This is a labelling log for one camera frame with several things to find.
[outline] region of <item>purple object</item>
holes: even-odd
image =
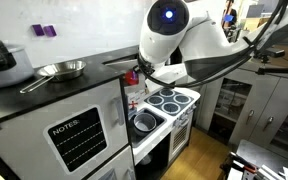
[[[55,29],[54,29],[54,27],[52,25],[51,26],[45,26],[44,27],[44,32],[45,32],[46,36],[48,36],[48,37],[56,36]]]
[[[32,28],[36,34],[36,36],[44,36],[44,31],[43,31],[43,28],[40,24],[34,24],[32,25]]]

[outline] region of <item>black countertop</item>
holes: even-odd
[[[133,46],[79,58],[78,60],[82,60],[87,63],[82,76],[61,83],[47,83],[46,85],[43,85],[30,93],[21,94],[20,90],[40,78],[37,75],[23,83],[1,88],[0,123],[119,78],[122,76],[120,72],[106,67],[103,65],[103,63],[132,56],[137,53],[138,46]]]

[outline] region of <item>black notes board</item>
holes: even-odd
[[[48,135],[70,172],[107,147],[97,108],[50,128]]]

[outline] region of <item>stove burner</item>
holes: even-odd
[[[160,95],[163,97],[171,97],[174,96],[175,92],[171,89],[163,89],[160,91]]]
[[[190,102],[190,98],[183,94],[174,96],[173,100],[179,104],[187,104]]]
[[[173,102],[167,102],[162,105],[162,110],[168,114],[177,114],[181,111],[181,107]]]
[[[160,96],[151,96],[147,102],[153,106],[158,106],[164,103],[164,99]]]

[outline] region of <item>red item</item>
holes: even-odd
[[[128,105],[131,105],[131,106],[132,106],[132,109],[134,109],[134,108],[135,108],[135,105],[138,105],[138,103],[135,103],[134,101],[132,101],[132,103],[131,103],[131,104],[128,104]]]
[[[131,71],[128,71],[126,74],[125,74],[125,81],[128,85],[136,85],[138,84],[139,80],[138,80],[138,74],[131,70]]]

